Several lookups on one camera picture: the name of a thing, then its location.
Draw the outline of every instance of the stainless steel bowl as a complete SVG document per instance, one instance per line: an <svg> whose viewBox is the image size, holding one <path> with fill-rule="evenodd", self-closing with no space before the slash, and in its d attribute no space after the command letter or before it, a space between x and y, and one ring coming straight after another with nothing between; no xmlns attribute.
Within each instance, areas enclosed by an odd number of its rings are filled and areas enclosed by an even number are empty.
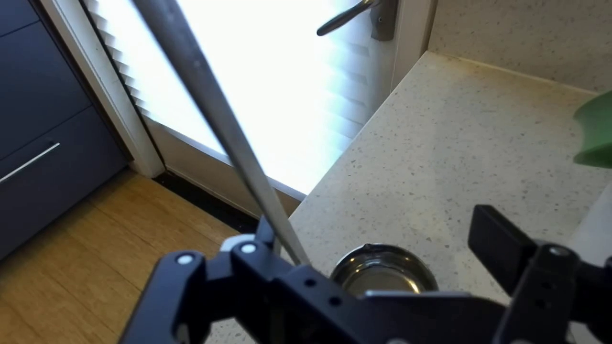
<svg viewBox="0 0 612 344"><path fill-rule="evenodd" d="M393 245L364 245L349 253L334 270L332 281L362 299L370 291L437 291L437 279L412 253Z"/></svg>

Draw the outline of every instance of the dark cabinet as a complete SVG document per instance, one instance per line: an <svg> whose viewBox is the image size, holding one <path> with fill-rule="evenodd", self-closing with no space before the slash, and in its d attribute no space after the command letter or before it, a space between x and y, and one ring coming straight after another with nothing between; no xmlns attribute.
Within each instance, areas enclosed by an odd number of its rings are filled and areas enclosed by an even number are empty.
<svg viewBox="0 0 612 344"><path fill-rule="evenodd" d="M0 258L125 167L28 0L0 0Z"/></svg>
<svg viewBox="0 0 612 344"><path fill-rule="evenodd" d="M39 21L29 0L3 0L0 4L0 37Z"/></svg>
<svg viewBox="0 0 612 344"><path fill-rule="evenodd" d="M0 39L0 77L0 159L93 105L41 23Z"/></svg>
<svg viewBox="0 0 612 344"><path fill-rule="evenodd" d="M0 161L0 256L123 169L96 109L87 109Z"/></svg>

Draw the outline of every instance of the long stick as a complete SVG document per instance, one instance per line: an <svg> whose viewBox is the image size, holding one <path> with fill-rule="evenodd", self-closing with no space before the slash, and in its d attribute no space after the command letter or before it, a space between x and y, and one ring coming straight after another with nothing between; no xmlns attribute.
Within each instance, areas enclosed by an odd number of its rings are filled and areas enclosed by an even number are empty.
<svg viewBox="0 0 612 344"><path fill-rule="evenodd" d="M234 169L261 205L290 256L297 264L309 264L307 251L244 128L225 96L213 88L219 83L177 0L138 0L137 8L158 42L165 48L175 71L192 92L196 105L202 109L221 146L230 155Z"/></svg>

